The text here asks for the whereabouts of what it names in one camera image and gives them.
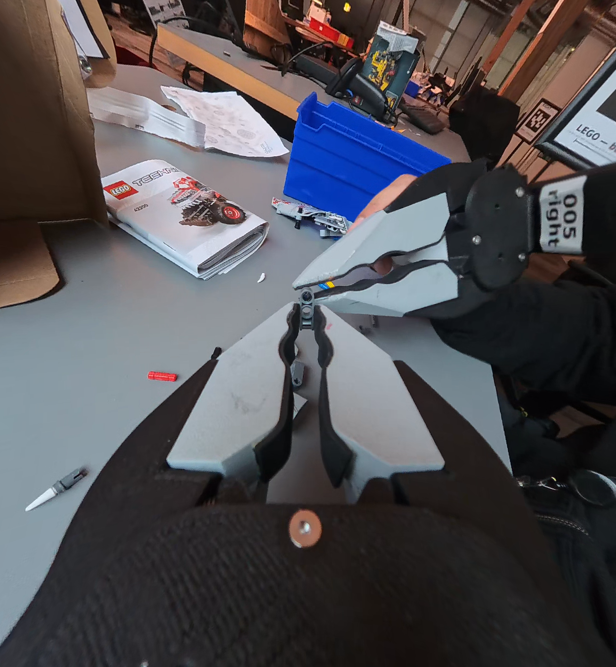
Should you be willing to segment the grey lego pin white tooth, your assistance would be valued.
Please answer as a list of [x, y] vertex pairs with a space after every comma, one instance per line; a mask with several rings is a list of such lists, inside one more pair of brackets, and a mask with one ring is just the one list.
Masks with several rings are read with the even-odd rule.
[[79, 481], [86, 478], [88, 475], [88, 469], [85, 467], [77, 468], [76, 470], [71, 471], [69, 474], [65, 475], [63, 478], [57, 480], [51, 487], [44, 491], [41, 495], [37, 496], [29, 505], [25, 507], [25, 512], [31, 512], [45, 503], [53, 500], [56, 496], [67, 492]]

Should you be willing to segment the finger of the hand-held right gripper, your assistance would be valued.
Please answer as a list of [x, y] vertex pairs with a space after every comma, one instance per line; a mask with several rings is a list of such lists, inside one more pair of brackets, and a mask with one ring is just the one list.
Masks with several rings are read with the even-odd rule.
[[458, 296], [459, 278], [444, 262], [420, 261], [386, 276], [315, 293], [316, 305], [333, 312], [400, 318]]
[[356, 225], [316, 257], [293, 282], [294, 289], [311, 287], [326, 279], [342, 278], [361, 266], [372, 266], [385, 256], [412, 254], [438, 244], [450, 217], [447, 194], [383, 210]]

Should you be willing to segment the brown cardboard box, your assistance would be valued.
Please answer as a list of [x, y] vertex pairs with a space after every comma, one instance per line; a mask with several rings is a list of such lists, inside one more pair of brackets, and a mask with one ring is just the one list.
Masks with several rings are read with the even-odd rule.
[[0, 1], [0, 308], [53, 291], [40, 226], [107, 225], [78, 51], [59, 1]]

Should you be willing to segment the black keyboard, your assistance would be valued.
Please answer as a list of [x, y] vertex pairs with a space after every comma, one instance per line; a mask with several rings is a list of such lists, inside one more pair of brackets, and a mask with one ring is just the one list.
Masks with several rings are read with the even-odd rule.
[[397, 108], [414, 127], [430, 136], [435, 136], [446, 129], [435, 114], [420, 105], [409, 104], [402, 99]]

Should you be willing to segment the lego instruction booklet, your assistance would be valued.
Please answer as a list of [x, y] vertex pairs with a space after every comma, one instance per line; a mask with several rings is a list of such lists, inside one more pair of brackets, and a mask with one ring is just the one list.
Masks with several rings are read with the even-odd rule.
[[101, 178], [112, 221], [197, 278], [227, 273], [262, 246], [269, 224], [158, 159]]

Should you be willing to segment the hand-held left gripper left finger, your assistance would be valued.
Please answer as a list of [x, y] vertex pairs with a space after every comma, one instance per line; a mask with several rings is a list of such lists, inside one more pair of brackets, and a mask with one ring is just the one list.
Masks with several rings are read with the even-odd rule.
[[291, 451], [296, 303], [284, 305], [216, 361], [170, 453], [174, 470], [267, 483]]

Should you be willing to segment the black white marker card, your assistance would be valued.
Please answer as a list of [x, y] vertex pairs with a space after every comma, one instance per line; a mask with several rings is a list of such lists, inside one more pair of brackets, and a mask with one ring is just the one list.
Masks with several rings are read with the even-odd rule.
[[561, 106], [540, 98], [521, 119], [514, 134], [527, 144], [533, 145], [561, 112]]

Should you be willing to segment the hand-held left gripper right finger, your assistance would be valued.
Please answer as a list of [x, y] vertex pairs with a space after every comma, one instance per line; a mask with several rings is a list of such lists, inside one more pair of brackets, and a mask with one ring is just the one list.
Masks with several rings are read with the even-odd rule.
[[444, 457], [392, 358], [325, 306], [314, 307], [313, 331], [321, 456], [348, 503], [372, 479], [443, 470]]

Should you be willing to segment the blue plastic bin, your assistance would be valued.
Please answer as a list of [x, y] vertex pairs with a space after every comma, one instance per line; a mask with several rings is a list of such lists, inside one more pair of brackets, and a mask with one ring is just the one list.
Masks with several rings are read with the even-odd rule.
[[451, 163], [349, 107], [322, 104], [316, 93], [297, 113], [283, 194], [349, 221], [400, 175]]

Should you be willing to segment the unfolded paper sheets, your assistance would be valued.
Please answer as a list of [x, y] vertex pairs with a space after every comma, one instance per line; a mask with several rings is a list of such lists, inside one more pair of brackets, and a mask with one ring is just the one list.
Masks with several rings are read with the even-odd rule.
[[204, 124], [206, 149], [260, 159], [289, 153], [271, 126], [234, 91], [207, 93], [167, 86], [161, 90], [189, 118]]

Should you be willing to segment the red storage box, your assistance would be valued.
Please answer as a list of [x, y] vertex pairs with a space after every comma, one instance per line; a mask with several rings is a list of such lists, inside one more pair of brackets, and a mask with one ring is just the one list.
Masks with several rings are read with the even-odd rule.
[[354, 38], [331, 27], [329, 24], [320, 22], [314, 17], [311, 17], [307, 23], [307, 27], [337, 46], [354, 51]]

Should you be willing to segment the bag of grey lego parts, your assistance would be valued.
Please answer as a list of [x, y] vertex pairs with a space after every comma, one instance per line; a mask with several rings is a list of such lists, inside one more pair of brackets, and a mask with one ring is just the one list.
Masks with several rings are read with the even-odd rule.
[[272, 198], [271, 205], [277, 214], [295, 221], [295, 228], [300, 229], [302, 223], [310, 222], [319, 228], [321, 238], [341, 238], [353, 225], [344, 216], [327, 212], [311, 205]]

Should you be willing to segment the person's right forearm black sleeve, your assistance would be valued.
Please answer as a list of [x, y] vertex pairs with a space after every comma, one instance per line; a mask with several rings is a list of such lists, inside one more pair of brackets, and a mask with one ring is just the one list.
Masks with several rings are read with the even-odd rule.
[[431, 324], [452, 349], [531, 389], [616, 406], [616, 286], [518, 282]]

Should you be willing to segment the person's right hand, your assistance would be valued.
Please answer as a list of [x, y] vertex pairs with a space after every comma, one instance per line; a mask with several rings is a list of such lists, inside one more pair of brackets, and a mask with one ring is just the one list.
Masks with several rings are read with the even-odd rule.
[[403, 174], [394, 179], [386, 188], [377, 193], [372, 200], [363, 208], [357, 216], [349, 231], [353, 231], [356, 225], [359, 225], [370, 216], [385, 209], [396, 200], [415, 180], [417, 176], [412, 174]]

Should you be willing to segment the white plastic bag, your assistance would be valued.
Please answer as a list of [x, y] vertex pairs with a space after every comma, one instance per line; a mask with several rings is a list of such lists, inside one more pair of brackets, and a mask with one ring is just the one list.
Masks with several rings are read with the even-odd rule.
[[96, 121], [143, 131], [193, 148], [205, 147], [206, 127], [155, 101], [114, 88], [87, 89], [88, 107]]

